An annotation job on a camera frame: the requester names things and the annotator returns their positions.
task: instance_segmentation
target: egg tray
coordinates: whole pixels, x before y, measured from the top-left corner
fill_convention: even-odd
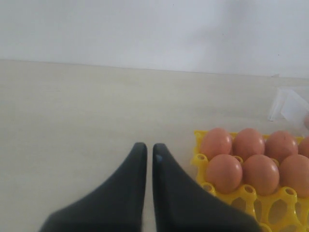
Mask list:
[[[237,200],[244,202],[241,208],[249,215],[253,216],[266,232],[281,232],[281,231],[297,231],[309,232],[308,213],[309,213],[309,198],[298,198],[296,191],[289,187],[280,187],[278,190],[268,196],[260,196],[256,194],[255,189],[246,184],[241,184],[240,187],[229,194],[221,194],[216,191],[211,183],[204,179],[204,173],[207,169],[208,159],[205,155],[200,154],[199,147],[202,138],[207,131],[197,130],[194,132],[196,137],[196,147],[194,148],[194,156],[191,159],[191,164],[197,167],[196,181],[213,196],[218,197],[228,205],[233,205]],[[237,133],[230,133],[234,138]],[[235,156],[240,163],[243,163],[241,157]],[[277,213],[270,215],[272,207],[277,207]]]

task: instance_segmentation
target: table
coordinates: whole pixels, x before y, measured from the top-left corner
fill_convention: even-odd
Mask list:
[[[155,231],[151,155],[166,143],[194,178],[193,131],[290,130],[267,115],[307,79],[0,61],[0,231],[33,232],[100,185],[133,144],[149,150],[143,231]]]

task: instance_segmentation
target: wall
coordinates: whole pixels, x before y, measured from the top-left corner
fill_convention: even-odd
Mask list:
[[[1,59],[309,77],[307,0],[0,2]]]

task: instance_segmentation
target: yellow plastic egg carton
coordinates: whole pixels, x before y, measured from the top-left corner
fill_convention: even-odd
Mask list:
[[[204,179],[204,173],[207,169],[208,160],[203,154],[200,154],[199,147],[202,138],[207,131],[197,130],[194,132],[197,145],[194,148],[194,156],[191,164],[197,167],[196,181],[213,196],[218,197],[228,205],[233,205],[244,210],[247,214],[253,216],[265,232],[309,232],[308,213],[309,198],[298,198],[294,189],[289,187],[280,187],[278,191],[269,196],[260,196],[256,194],[255,189],[246,184],[229,194],[221,194],[211,183]],[[234,138],[237,133],[230,133]],[[241,163],[241,157],[235,156]]]

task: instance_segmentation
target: white table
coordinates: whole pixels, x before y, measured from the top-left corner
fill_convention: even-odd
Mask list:
[[[152,146],[194,177],[193,130],[293,129],[269,122],[278,86],[309,80],[0,61],[0,231],[37,231],[148,145],[144,231],[155,231]]]

